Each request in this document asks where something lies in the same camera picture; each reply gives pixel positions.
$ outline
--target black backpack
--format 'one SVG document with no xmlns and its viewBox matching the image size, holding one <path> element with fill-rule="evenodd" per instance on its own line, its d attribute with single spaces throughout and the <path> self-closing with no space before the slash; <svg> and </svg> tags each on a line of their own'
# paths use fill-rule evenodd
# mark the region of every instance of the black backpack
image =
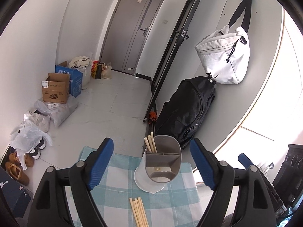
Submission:
<svg viewBox="0 0 303 227">
<path fill-rule="evenodd" d="M 182 149 L 202 124 L 210 104 L 215 98 L 215 81 L 210 77 L 183 80 L 169 102 L 165 102 L 156 121 L 156 135 L 170 135 Z"/>
</svg>

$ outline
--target door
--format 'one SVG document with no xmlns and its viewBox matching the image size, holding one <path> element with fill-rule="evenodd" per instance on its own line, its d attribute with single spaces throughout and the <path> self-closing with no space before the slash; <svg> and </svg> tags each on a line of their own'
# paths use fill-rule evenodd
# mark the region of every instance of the door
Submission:
<svg viewBox="0 0 303 227">
<path fill-rule="evenodd" d="M 178 36 L 177 36 L 177 39 L 175 41 L 174 44 L 170 45 L 169 47 L 172 47 L 172 49 L 170 49 L 170 53 L 166 56 L 164 56 L 164 58 L 167 57 L 167 60 L 166 62 L 164 62 L 164 66 L 160 66 L 160 69 L 158 67 L 157 71 L 159 71 L 157 74 L 157 79 L 155 80 L 154 82 L 154 86 L 153 86 L 153 93 L 152 93 L 152 97 L 149 101 L 149 104 L 148 104 L 148 108 L 146 110 L 146 113 L 145 113 L 145 118 L 143 120 L 143 122 L 146 122 L 147 119 L 148 119 L 148 116 L 149 116 L 149 113 L 152 109 L 152 106 L 154 105 L 155 101 L 156 101 L 156 98 L 160 92 L 160 89 L 163 85 L 163 82 L 167 76 L 167 73 L 169 71 L 169 68 L 171 67 L 172 63 L 173 63 L 173 60 L 178 52 L 178 49 L 179 47 L 181 46 L 181 44 L 183 43 L 184 39 L 185 38 L 188 38 L 188 35 L 186 35 L 187 33 L 187 30 L 188 30 L 188 27 L 189 27 L 189 24 L 194 16 L 194 13 L 199 5 L 199 2 L 200 0 L 194 0 L 190 10 L 189 10 L 189 13 L 188 13 L 188 16 L 186 17 L 185 21 L 184 21 L 184 24 L 181 28 L 181 30 L 179 31 L 178 33 Z"/>
<path fill-rule="evenodd" d="M 108 30 L 100 60 L 134 74 L 149 28 L 163 0 L 121 0 Z"/>
<path fill-rule="evenodd" d="M 152 93 L 155 91 L 155 88 L 157 87 L 157 84 L 158 84 L 158 82 L 161 78 L 161 75 L 164 71 L 164 68 L 165 68 L 166 64 L 168 63 L 169 56 L 170 56 L 170 54 L 171 54 L 171 52 L 174 48 L 174 45 L 177 41 L 178 35 L 179 35 L 182 27 L 184 26 L 185 20 L 188 16 L 193 4 L 194 4 L 194 0 L 187 0 L 185 5 L 184 5 L 184 8 L 183 8 L 183 10 L 182 10 L 182 12 L 179 16 L 179 19 L 176 23 L 176 26 L 173 30 L 173 33 L 172 33 L 172 35 L 169 39 L 169 42 L 166 46 L 164 54 L 163 54 L 163 56 L 161 58 L 161 61 L 158 65 L 157 71 L 156 71 L 156 73 L 153 77 L 153 80 L 152 80 L 152 83 L 151 83 Z"/>
</svg>

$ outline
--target teal and white plaid tablecloth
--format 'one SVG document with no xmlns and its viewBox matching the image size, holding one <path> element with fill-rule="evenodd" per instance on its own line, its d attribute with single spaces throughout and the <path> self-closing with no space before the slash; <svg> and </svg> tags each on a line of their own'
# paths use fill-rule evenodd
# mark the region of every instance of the teal and white plaid tablecloth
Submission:
<svg viewBox="0 0 303 227">
<path fill-rule="evenodd" d="M 79 160 L 96 149 L 85 146 Z M 138 188 L 134 171 L 141 158 L 113 154 L 98 186 L 91 191 L 108 227 L 136 227 L 129 198 L 141 197 L 150 227 L 194 227 L 203 211 L 189 163 L 182 163 L 180 173 L 163 190 L 150 194 Z M 72 194 L 69 207 L 75 227 L 82 226 Z"/>
</svg>

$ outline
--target open glass door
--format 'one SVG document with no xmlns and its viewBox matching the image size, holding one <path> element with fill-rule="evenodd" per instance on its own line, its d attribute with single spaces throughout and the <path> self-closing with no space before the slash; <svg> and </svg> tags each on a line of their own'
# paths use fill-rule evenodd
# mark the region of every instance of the open glass door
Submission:
<svg viewBox="0 0 303 227">
<path fill-rule="evenodd" d="M 149 101 L 149 105 L 148 105 L 143 122 L 146 122 L 146 120 L 148 119 L 152 106 L 154 105 L 154 103 L 156 101 L 156 98 L 160 92 L 160 89 L 167 76 L 169 68 L 171 67 L 172 62 L 178 52 L 179 47 L 183 43 L 184 39 L 189 37 L 186 33 L 187 33 L 188 27 L 190 25 L 190 22 L 194 16 L 194 13 L 196 12 L 196 9 L 199 5 L 199 2 L 200 2 L 200 0 L 187 0 L 186 4 L 182 10 L 182 13 L 174 28 L 174 31 L 169 40 L 169 43 L 166 46 L 162 59 L 159 63 L 159 66 L 157 68 L 153 81 L 151 83 L 152 97 Z"/>
</svg>

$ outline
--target bundle of chopsticks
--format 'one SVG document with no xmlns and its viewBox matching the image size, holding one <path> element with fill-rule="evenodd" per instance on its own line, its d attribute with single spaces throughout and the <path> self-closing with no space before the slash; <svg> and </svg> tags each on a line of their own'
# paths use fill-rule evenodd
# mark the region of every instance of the bundle of chopsticks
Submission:
<svg viewBox="0 0 303 227">
<path fill-rule="evenodd" d="M 154 141 L 154 135 L 152 132 L 150 135 L 148 135 L 147 137 L 144 138 L 144 142 L 150 153 L 157 153 L 157 148 L 156 148 L 155 141 Z M 159 167 L 156 167 L 155 170 L 158 172 L 161 171 Z"/>
<path fill-rule="evenodd" d="M 149 227 L 141 197 L 138 197 L 138 199 L 135 198 L 134 200 L 129 198 L 129 201 L 131 202 L 131 209 L 133 211 L 137 227 Z"/>
</svg>

